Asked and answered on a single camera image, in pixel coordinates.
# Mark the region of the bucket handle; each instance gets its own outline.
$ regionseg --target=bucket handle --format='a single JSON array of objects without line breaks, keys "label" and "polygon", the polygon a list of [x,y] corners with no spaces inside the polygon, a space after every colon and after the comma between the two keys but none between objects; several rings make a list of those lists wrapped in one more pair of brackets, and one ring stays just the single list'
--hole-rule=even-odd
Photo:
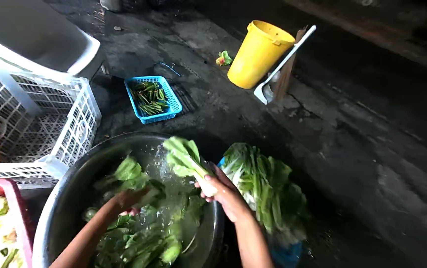
[{"label": "bucket handle", "polygon": [[[248,26],[246,27],[246,30],[247,30],[247,31],[250,31],[250,29],[251,29],[252,27],[253,27],[253,21],[252,21],[252,22],[250,22],[250,23],[248,23]],[[271,35],[268,35],[268,36],[270,36],[270,39],[271,39],[271,41],[272,41],[272,43],[273,43],[273,44],[275,44],[275,45],[277,45],[277,46],[281,45],[281,40],[273,39],[273,38],[271,38]]]}]

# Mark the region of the forearm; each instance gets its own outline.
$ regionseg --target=forearm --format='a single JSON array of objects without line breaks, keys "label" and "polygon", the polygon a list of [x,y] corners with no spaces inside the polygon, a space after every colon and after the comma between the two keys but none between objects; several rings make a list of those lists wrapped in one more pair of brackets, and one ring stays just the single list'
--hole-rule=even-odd
[{"label": "forearm", "polygon": [[69,243],[50,268],[85,268],[94,253],[97,243],[109,224],[121,212],[114,199],[109,200]]},{"label": "forearm", "polygon": [[253,215],[237,221],[235,229],[243,268],[273,268],[265,237]]}]

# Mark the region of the white plastic container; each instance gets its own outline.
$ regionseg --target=white plastic container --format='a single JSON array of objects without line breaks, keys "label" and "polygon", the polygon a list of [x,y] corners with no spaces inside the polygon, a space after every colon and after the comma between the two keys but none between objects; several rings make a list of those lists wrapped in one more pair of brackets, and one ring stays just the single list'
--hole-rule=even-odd
[{"label": "white plastic container", "polygon": [[109,65],[100,42],[39,0],[0,0],[0,69],[89,80]]},{"label": "white plastic container", "polygon": [[0,178],[52,187],[91,149],[100,119],[85,78],[0,70]]}]

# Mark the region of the plastic crate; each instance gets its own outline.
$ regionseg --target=plastic crate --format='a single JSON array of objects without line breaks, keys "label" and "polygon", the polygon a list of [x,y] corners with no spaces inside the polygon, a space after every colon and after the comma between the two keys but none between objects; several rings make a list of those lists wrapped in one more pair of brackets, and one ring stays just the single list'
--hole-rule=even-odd
[{"label": "plastic crate", "polygon": [[[140,83],[140,82],[158,82],[162,89],[164,90],[165,95],[167,96],[167,103],[169,104],[169,109],[165,113],[159,113],[156,115],[148,115],[139,109],[137,100],[132,98],[132,94],[129,90],[129,83]],[[162,121],[165,119],[174,118],[177,113],[182,111],[182,104],[174,94],[172,88],[170,88],[169,83],[162,76],[138,76],[132,77],[124,80],[124,85],[126,85],[127,94],[129,94],[130,102],[134,108],[134,113],[143,124],[149,124],[157,121]]]},{"label": "plastic crate", "polygon": [[85,78],[0,70],[0,178],[52,187],[91,149],[100,119]]},{"label": "plastic crate", "polygon": [[5,196],[8,201],[8,213],[13,219],[17,240],[21,241],[26,267],[32,267],[33,228],[29,220],[25,204],[16,187],[16,183],[7,179],[0,179],[0,196]]}]

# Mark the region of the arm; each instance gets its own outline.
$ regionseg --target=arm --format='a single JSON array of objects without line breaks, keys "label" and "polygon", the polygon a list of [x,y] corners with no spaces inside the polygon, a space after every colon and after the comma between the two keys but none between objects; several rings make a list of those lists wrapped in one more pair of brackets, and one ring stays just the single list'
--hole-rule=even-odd
[{"label": "arm", "polygon": [[74,237],[73,241],[56,258],[50,268],[84,268],[87,267],[97,243],[120,213],[128,210],[148,190],[138,192],[124,190],[111,198],[94,217]]},{"label": "arm", "polygon": [[207,175],[205,180],[218,192],[212,198],[205,197],[203,193],[201,195],[208,202],[220,202],[225,214],[234,222],[243,268],[273,268],[265,237],[252,211],[222,170],[215,166],[215,173],[217,177]]}]

